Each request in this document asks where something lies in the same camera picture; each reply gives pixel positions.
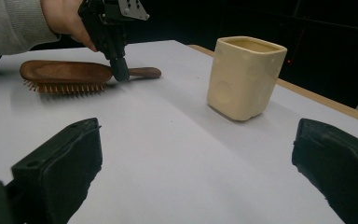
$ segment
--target cream ceramic cup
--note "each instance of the cream ceramic cup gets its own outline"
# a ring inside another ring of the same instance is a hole
[[[281,72],[287,48],[249,36],[217,39],[208,104],[230,119],[262,113]]]

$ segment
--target dark background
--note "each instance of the dark background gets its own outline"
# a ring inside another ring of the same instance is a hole
[[[176,40],[214,50],[248,35],[288,48],[280,78],[358,105],[358,0],[142,0],[149,21],[126,24],[128,42]],[[83,47],[66,35],[38,49]]]

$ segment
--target cup rim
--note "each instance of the cup rim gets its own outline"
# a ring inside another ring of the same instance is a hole
[[[250,40],[250,41],[254,41],[257,44],[262,44],[271,48],[274,48],[276,50],[272,50],[272,51],[268,51],[268,52],[260,52],[260,51],[255,51],[255,50],[251,50],[251,49],[245,49],[245,48],[241,48],[237,45],[231,44],[228,41],[235,41],[235,40]],[[254,53],[259,53],[259,54],[270,54],[270,53],[277,53],[277,52],[282,52],[282,51],[287,51],[287,48],[263,39],[259,39],[259,38],[255,38],[255,37],[251,37],[251,36],[246,36],[246,35],[236,35],[236,36],[226,36],[226,37],[220,37],[217,39],[217,42],[220,42],[222,44],[225,45],[230,45],[236,49],[242,49],[242,50],[249,50],[251,52]]]

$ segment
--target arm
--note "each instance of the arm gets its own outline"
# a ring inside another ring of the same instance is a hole
[[[58,41],[45,21],[39,0],[0,0],[0,55]]]
[[[0,55],[28,51],[68,34],[95,50],[77,15],[81,0],[0,0]]]

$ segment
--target bristle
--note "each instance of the bristle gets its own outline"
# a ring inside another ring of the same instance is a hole
[[[83,92],[104,91],[105,87],[105,83],[36,83],[29,80],[24,80],[24,85],[27,85],[30,91],[58,94],[81,94]]]

